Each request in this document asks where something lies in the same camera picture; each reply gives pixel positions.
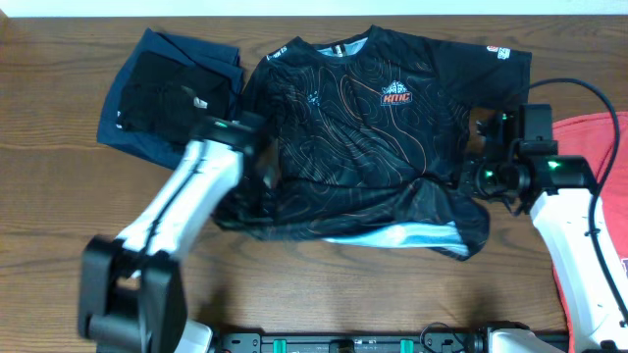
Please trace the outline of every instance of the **stack of folded clothes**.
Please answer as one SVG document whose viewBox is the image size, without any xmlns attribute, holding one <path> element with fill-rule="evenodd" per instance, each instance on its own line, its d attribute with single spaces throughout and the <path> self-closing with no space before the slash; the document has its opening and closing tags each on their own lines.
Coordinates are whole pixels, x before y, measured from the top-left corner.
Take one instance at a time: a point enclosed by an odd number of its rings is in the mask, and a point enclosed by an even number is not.
<svg viewBox="0 0 628 353">
<path fill-rule="evenodd" d="M 204 117 L 232 120 L 238 49 L 147 29 L 111 86 L 98 142 L 174 169 Z"/>
</svg>

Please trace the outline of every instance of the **red fabric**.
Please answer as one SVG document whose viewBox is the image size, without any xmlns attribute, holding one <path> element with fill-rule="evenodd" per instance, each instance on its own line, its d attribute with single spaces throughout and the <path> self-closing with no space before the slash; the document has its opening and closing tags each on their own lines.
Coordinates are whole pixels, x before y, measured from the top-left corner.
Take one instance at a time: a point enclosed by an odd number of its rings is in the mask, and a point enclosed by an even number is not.
<svg viewBox="0 0 628 353">
<path fill-rule="evenodd" d="M 608 233 L 628 276 L 628 112 L 617 113 L 621 129 L 619 152 L 612 171 L 602 190 L 602 207 Z M 558 141 L 558 154 L 584 156 L 598 180 L 608 164 L 612 150 L 613 128 L 609 113 L 592 114 L 560 121 L 553 125 L 553 138 Z M 569 336 L 572 326 L 556 271 L 553 273 L 560 293 L 560 301 L 567 316 Z M 574 352 L 573 339 L 569 352 Z"/>
</svg>

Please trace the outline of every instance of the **wooden table top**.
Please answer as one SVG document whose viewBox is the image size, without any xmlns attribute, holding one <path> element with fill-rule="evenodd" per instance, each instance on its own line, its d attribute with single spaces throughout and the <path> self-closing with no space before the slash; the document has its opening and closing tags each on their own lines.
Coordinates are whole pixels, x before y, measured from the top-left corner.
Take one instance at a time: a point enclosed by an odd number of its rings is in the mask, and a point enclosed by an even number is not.
<svg viewBox="0 0 628 353">
<path fill-rule="evenodd" d="M 79 258 L 112 237 L 170 171 L 96 143 L 113 78 L 144 30 L 241 48 L 247 75 L 300 35 L 330 42 L 370 24 L 533 53 L 532 81 L 578 77 L 628 109 L 620 17 L 14 19 L 0 43 L 0 351 L 88 352 L 76 329 Z M 539 88 L 556 120 L 603 111 L 566 85 Z M 511 320 L 565 329 L 548 251 L 527 216 L 491 205 L 485 249 L 460 263 L 430 250 L 258 242 L 208 224 L 184 266 L 192 318 L 287 331 L 417 331 Z"/>
</svg>

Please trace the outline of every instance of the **white background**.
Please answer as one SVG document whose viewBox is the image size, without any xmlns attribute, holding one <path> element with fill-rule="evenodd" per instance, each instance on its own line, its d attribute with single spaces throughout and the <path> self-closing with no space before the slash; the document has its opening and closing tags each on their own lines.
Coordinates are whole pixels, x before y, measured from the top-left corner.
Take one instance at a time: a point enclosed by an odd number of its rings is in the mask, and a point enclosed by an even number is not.
<svg viewBox="0 0 628 353">
<path fill-rule="evenodd" d="M 9 17 L 626 15 L 628 0 L 0 0 L 0 9 Z"/>
</svg>

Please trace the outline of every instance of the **black t-shirt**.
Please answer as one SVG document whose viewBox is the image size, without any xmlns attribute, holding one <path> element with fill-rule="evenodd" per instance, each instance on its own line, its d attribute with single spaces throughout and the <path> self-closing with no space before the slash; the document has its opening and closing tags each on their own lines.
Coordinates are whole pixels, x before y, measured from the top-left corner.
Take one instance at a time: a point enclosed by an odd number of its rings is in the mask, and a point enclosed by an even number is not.
<svg viewBox="0 0 628 353">
<path fill-rule="evenodd" d="M 262 59 L 242 97 L 277 137 L 281 181 L 262 189 L 246 179 L 215 221 L 299 240 L 454 222 L 476 253 L 488 213 L 432 180 L 456 177 L 472 107 L 527 101 L 531 58 L 374 25 L 331 44 L 293 39 Z"/>
</svg>

